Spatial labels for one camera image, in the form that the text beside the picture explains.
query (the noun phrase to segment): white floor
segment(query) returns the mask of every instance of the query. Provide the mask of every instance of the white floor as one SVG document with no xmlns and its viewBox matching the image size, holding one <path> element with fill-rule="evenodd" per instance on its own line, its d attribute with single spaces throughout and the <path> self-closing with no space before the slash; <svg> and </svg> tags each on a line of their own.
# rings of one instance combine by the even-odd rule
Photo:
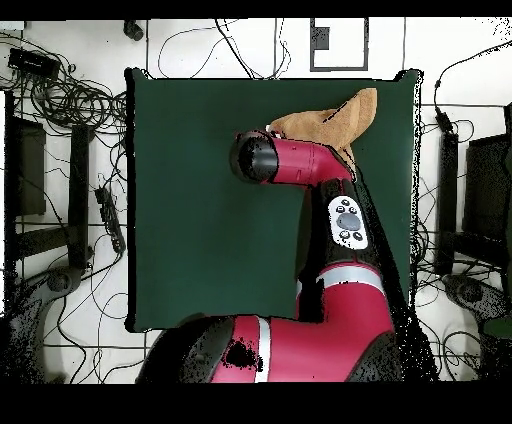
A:
<svg viewBox="0 0 512 424">
<path fill-rule="evenodd" d="M 337 41 L 331 41 L 331 50 L 339 51 L 339 63 L 336 58 L 327 58 L 335 66 L 351 66 L 354 55 L 360 45 L 360 25 L 344 19 L 329 20 L 338 34 Z M 123 34 L 123 21 L 64 21 L 64 22 L 30 22 L 23 32 L 23 37 L 45 49 L 64 55 L 76 65 L 74 76 L 94 80 L 108 86 L 114 94 L 125 90 L 123 71 L 126 67 L 145 68 L 153 77 L 190 77 L 203 66 L 214 44 L 221 39 L 215 29 L 213 20 L 150 20 L 139 21 L 145 31 L 145 37 L 132 41 Z M 239 20 L 229 25 L 227 36 L 236 40 L 237 47 L 244 60 L 263 76 L 271 75 L 274 66 L 274 27 L 272 18 Z M 424 71 L 422 87 L 422 119 L 424 123 L 434 123 L 433 90 L 434 83 L 440 72 L 449 64 L 464 59 L 487 47 L 500 44 L 512 38 L 509 20 L 498 18 L 370 18 L 369 20 L 369 66 L 368 71 L 311 73 L 309 71 L 309 18 L 277 19 L 279 39 L 286 43 L 290 52 L 291 62 L 285 58 L 282 78 L 316 77 L 316 78 L 378 78 L 393 79 L 401 69 L 421 69 Z M 354 28 L 354 36 L 346 28 Z M 190 31 L 194 28 L 210 28 Z M 166 39 L 180 31 L 179 34 L 164 45 Z M 8 48 L 0 44 L 0 75 L 8 75 Z M 283 50 L 278 47 L 276 61 L 279 65 L 283 59 Z M 508 66 L 512 64 L 512 49 L 494 52 L 491 55 L 458 65 L 449 70 L 443 77 L 442 86 L 438 90 L 438 103 L 443 106 L 450 119 L 469 119 L 474 123 L 473 138 L 501 134 L 505 131 L 503 112 L 500 107 L 512 102 L 512 83 L 508 77 Z M 201 72 L 201 77 L 246 77 L 243 69 L 231 54 L 225 42 L 216 45 L 210 60 Z M 30 110 L 29 101 L 24 102 L 25 110 Z M 460 124 L 461 139 L 470 135 L 470 127 Z M 434 130 L 422 138 L 421 176 L 429 189 L 437 185 L 437 153 L 440 132 Z M 459 174 L 464 173 L 465 149 L 468 143 L 460 145 Z M 61 167 L 66 175 L 69 165 L 55 158 L 69 157 L 68 139 L 49 136 L 47 139 L 46 169 Z M 111 165 L 109 150 L 94 140 L 91 144 L 90 175 L 91 184 L 97 186 L 98 173 L 110 174 Z M 459 179 L 460 193 L 463 193 L 464 178 Z M 67 180 L 58 172 L 47 174 L 45 189 L 56 205 L 59 215 L 67 219 Z M 126 196 L 120 186 L 115 187 L 119 196 L 118 209 L 126 207 Z M 427 191 L 420 187 L 420 193 Z M 426 219 L 433 200 L 425 196 L 420 200 L 420 217 Z M 91 224 L 101 224 L 96 202 L 91 194 Z M 435 210 L 427 219 L 427 227 L 434 230 Z M 30 217 L 37 224 L 24 225 L 25 231 L 47 228 L 48 223 L 55 222 L 51 209 L 44 217 Z M 126 224 L 126 212 L 120 213 L 120 221 Z M 94 242 L 104 234 L 101 225 L 91 226 L 89 238 Z M 25 277 L 46 268 L 55 258 L 63 255 L 66 249 L 57 249 L 45 254 L 26 259 L 19 264 L 18 272 Z M 102 238 L 96 249 L 95 269 L 108 265 L 115 258 L 108 237 Z M 69 296 L 67 313 L 77 307 L 91 291 L 91 284 L 96 286 L 103 280 L 95 292 L 98 304 L 103 307 L 115 293 L 127 291 L 127 257 L 105 273 L 93 277 L 91 283 L 82 286 Z M 435 288 L 425 288 L 417 296 L 419 306 L 431 302 L 418 309 L 420 318 L 434 330 L 439 337 L 457 331 L 476 332 L 472 317 L 449 302 L 442 292 Z M 105 312 L 114 317 L 126 314 L 126 295 L 118 295 L 105 308 Z M 55 327 L 56 319 L 62 309 L 62 301 L 57 301 L 48 316 L 45 331 Z M 101 312 L 89 297 L 62 324 L 64 332 L 86 346 L 87 360 L 75 381 L 84 379 L 92 370 L 93 357 L 101 346 L 101 378 L 107 372 L 120 365 L 131 365 L 144 358 L 145 346 L 149 347 L 157 336 L 153 331 L 147 334 L 130 334 L 123 324 L 123 319 L 103 317 L 98 331 Z M 425 328 L 429 339 L 435 341 L 432 332 Z M 65 372 L 68 381 L 82 361 L 83 354 L 71 347 L 56 330 L 49 333 L 45 340 L 45 356 L 49 370 Z M 448 346 L 455 354 L 469 352 L 478 355 L 477 343 L 469 337 L 455 336 Z M 432 344 L 437 354 L 437 345 Z M 118 369 L 109 374 L 106 383 L 132 383 L 140 366 Z M 443 365 L 441 378 L 448 379 L 446 367 Z M 450 365 L 457 379 L 471 379 L 472 371 L 462 365 Z M 85 383 L 98 383 L 92 373 L 84 380 Z"/>
</svg>

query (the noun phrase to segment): green tablecloth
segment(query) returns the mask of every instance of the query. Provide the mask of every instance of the green tablecloth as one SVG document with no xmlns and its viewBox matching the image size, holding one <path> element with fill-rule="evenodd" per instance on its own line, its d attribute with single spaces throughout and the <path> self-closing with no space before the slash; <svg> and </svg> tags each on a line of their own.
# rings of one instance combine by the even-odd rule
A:
<svg viewBox="0 0 512 424">
<path fill-rule="evenodd" d="M 129 184 L 128 196 L 134 192 L 129 208 L 136 209 L 128 239 L 134 237 L 136 255 L 129 249 L 135 271 L 128 327 L 169 328 L 197 312 L 293 316 L 302 192 L 239 181 L 229 148 L 237 132 L 293 112 L 336 108 L 366 87 L 378 90 L 377 114 L 352 147 L 407 295 L 418 72 L 396 82 L 152 80 L 137 69 L 131 75 L 136 185 Z"/>
</svg>

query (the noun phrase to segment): red robot arm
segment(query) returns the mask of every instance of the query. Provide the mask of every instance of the red robot arm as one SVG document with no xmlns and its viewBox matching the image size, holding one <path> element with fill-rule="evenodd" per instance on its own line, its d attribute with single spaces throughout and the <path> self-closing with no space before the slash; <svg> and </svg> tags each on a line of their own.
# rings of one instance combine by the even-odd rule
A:
<svg viewBox="0 0 512 424">
<path fill-rule="evenodd" d="M 208 317 L 183 326 L 176 381 L 400 380 L 374 248 L 372 226 L 380 224 L 369 222 L 347 164 L 329 147 L 260 131 L 237 137 L 230 162 L 244 181 L 305 189 L 296 317 Z"/>
</svg>

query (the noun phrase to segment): wire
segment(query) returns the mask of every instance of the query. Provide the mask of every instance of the wire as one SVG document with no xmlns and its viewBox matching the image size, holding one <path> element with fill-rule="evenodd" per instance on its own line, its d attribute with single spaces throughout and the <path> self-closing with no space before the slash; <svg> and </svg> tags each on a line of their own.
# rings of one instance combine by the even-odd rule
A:
<svg viewBox="0 0 512 424">
<path fill-rule="evenodd" d="M 466 138 L 465 140 L 459 140 L 459 144 L 465 143 L 465 142 L 471 140 L 475 134 L 475 125 L 469 119 L 458 119 L 458 120 L 452 122 L 452 124 L 454 124 L 455 128 L 456 128 L 455 134 L 459 133 L 459 125 L 458 124 L 462 123 L 462 122 L 466 122 L 469 125 L 471 125 L 471 135 L 468 138 Z M 421 131 L 422 135 L 428 134 L 428 133 L 436 130 L 437 128 L 439 128 L 439 124 L 425 124 L 423 121 L 420 122 L 420 131 Z"/>
<path fill-rule="evenodd" d="M 239 21 L 239 20 L 240 20 L 240 19 L 234 19 L 233 21 L 228 22 L 228 23 L 226 23 L 226 24 L 224 24 L 224 25 L 221 25 L 221 26 L 226 26 L 226 27 L 227 27 L 227 25 L 233 24 L 233 23 L 235 23 L 235 22 L 237 22 L 237 21 Z M 168 38 L 164 41 L 164 43 L 162 44 L 162 47 L 160 47 L 160 52 L 158 53 L 157 66 L 158 66 L 158 70 L 160 71 L 160 73 L 161 73 L 165 78 L 170 78 L 168 75 L 166 75 L 166 74 L 162 71 L 162 68 L 161 68 L 161 65 L 160 65 L 160 60 L 161 60 L 161 58 L 162 58 L 162 52 L 163 52 L 163 50 L 164 50 L 164 48 L 165 48 L 166 44 L 167 44 L 170 40 L 172 40 L 174 37 L 177 37 L 178 35 L 181 35 L 181 34 L 187 34 L 187 33 L 189 33 L 189 32 L 204 31 L 204 30 L 208 30 L 208 29 L 216 29 L 216 28 L 217 28 L 217 26 L 216 26 L 216 25 L 215 25 L 215 26 L 212 26 L 212 27 L 192 28 L 192 29 L 188 29 L 188 30 L 186 30 L 186 31 L 180 31 L 180 32 L 177 32 L 176 34 L 173 34 L 173 35 L 171 35 L 170 37 L 168 37 Z"/>
<path fill-rule="evenodd" d="M 84 357 L 82 359 L 82 362 L 80 364 L 80 366 L 76 369 L 75 373 L 73 374 L 73 377 L 71 377 L 71 380 L 69 381 L 69 384 L 73 384 L 73 381 L 75 381 L 75 378 L 76 376 L 78 375 L 78 373 L 80 372 L 80 370 L 82 369 L 82 367 L 84 366 L 85 364 L 85 361 L 87 359 L 87 352 L 86 350 L 80 346 L 77 342 L 75 342 L 74 340 L 70 339 L 68 336 L 66 336 L 64 334 L 64 332 L 62 331 L 62 328 L 60 326 L 61 324 L 61 319 L 62 319 L 62 315 L 64 314 L 64 311 L 66 310 L 66 305 L 67 305 L 67 296 L 64 296 L 64 304 L 62 306 L 62 310 L 60 311 L 60 314 L 59 314 L 59 317 L 57 318 L 57 328 L 59 330 L 59 333 L 60 335 L 66 340 L 68 341 L 69 343 L 71 343 L 72 345 L 76 346 L 78 349 L 80 349 L 82 351 L 82 353 L 84 354 Z"/>
<path fill-rule="evenodd" d="M 473 56 L 470 56 L 470 57 L 468 57 L 466 59 L 463 59 L 463 60 L 459 60 L 459 61 L 451 64 L 450 66 L 447 66 L 443 70 L 443 72 L 441 72 L 441 75 L 439 76 L 438 80 L 436 81 L 435 88 L 434 88 L 434 106 L 435 106 L 436 112 L 438 112 L 438 113 L 441 112 L 439 110 L 439 107 L 437 106 L 437 90 L 441 86 L 441 79 L 443 78 L 443 75 L 445 74 L 446 71 L 448 71 L 449 69 L 453 68 L 456 65 L 460 65 L 460 64 L 462 64 L 464 62 L 467 62 L 469 60 L 472 60 L 472 59 L 475 59 L 477 57 L 480 57 L 480 56 L 482 56 L 485 53 L 491 53 L 493 51 L 499 51 L 500 49 L 502 49 L 504 47 L 509 47 L 511 44 L 512 44 L 512 40 L 507 41 L 507 42 L 502 43 L 502 44 L 498 44 L 497 46 L 489 47 L 489 48 L 487 48 L 485 50 L 482 50 L 481 52 L 478 52 L 478 53 L 474 54 Z"/>
<path fill-rule="evenodd" d="M 210 53 L 208 54 L 208 57 L 206 58 L 206 60 L 204 61 L 204 63 L 201 65 L 201 67 L 190 77 L 190 78 L 195 78 L 203 69 L 204 67 L 206 66 L 206 64 L 208 63 L 208 61 L 210 60 L 212 54 L 213 54 L 213 51 L 215 50 L 215 48 L 222 42 L 222 41 L 225 41 L 228 46 L 230 47 L 232 53 L 234 54 L 235 58 L 237 59 L 237 61 L 240 63 L 240 65 L 242 66 L 242 68 L 244 69 L 244 71 L 247 73 L 247 75 L 249 76 L 250 79 L 259 79 L 259 80 L 267 80 L 267 79 L 275 79 L 275 78 L 279 78 L 279 76 L 281 74 L 283 74 L 284 72 L 286 72 L 288 70 L 288 67 L 290 66 L 290 63 L 291 63 L 291 55 L 290 55 L 290 52 L 288 50 L 288 48 L 286 47 L 287 46 L 287 43 L 285 41 L 283 41 L 281 39 L 281 35 L 282 35 L 282 30 L 283 30 L 283 26 L 284 26 L 284 18 L 282 18 L 282 21 L 281 21 L 281 27 L 280 27 L 280 31 L 279 31 L 279 37 L 277 38 L 277 40 L 274 40 L 274 43 L 277 44 L 277 41 L 279 42 L 279 44 L 281 45 L 282 47 L 282 50 L 283 50 L 283 58 L 281 60 L 281 64 L 279 65 L 279 67 L 268 77 L 263 77 L 261 74 L 259 74 L 258 72 L 256 72 L 254 69 L 252 69 L 248 64 L 247 62 L 242 58 L 242 55 L 240 53 L 240 50 L 238 48 L 238 45 L 234 39 L 234 37 L 232 35 L 230 36 L 227 36 L 221 28 L 225 27 L 227 32 L 229 32 L 229 27 L 228 25 L 234 23 L 234 22 L 237 22 L 239 21 L 240 19 L 235 19 L 231 22 L 227 22 L 225 23 L 224 25 L 220 25 L 218 23 L 218 20 L 217 19 L 214 19 L 215 21 L 215 26 L 212 26 L 212 27 L 204 27 L 204 28 L 193 28 L 193 29 L 189 29 L 189 30 L 186 30 L 186 31 L 180 31 L 176 34 L 173 34 L 171 35 L 170 37 L 168 37 L 164 43 L 162 44 L 162 47 L 160 48 L 160 52 L 158 54 L 158 69 L 160 71 L 160 73 L 166 77 L 166 78 L 170 78 L 168 75 L 166 75 L 163 71 L 162 71 L 162 68 L 161 68 L 161 58 L 162 58 L 162 52 L 165 48 L 165 46 L 167 45 L 167 43 L 173 39 L 174 37 L 177 37 L 178 35 L 181 35 L 181 34 L 186 34 L 186 33 L 189 33 L 189 32 L 194 32 L 194 31 L 203 31 L 203 30 L 209 30 L 209 29 L 217 29 L 220 34 L 221 34 L 221 39 L 219 39 L 212 47 L 212 49 L 210 50 Z M 285 64 L 285 61 L 286 59 L 288 58 L 288 63 L 286 65 L 286 69 L 283 70 L 283 67 L 284 67 L 284 64 Z"/>
</svg>

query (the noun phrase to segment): circular button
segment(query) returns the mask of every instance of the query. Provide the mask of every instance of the circular button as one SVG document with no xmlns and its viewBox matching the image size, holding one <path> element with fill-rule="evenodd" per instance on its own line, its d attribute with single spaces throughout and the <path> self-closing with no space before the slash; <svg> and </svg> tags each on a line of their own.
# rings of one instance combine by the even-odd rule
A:
<svg viewBox="0 0 512 424">
<path fill-rule="evenodd" d="M 337 220 L 338 226 L 344 230 L 358 231 L 361 228 L 361 221 L 356 215 L 342 213 Z"/>
</svg>

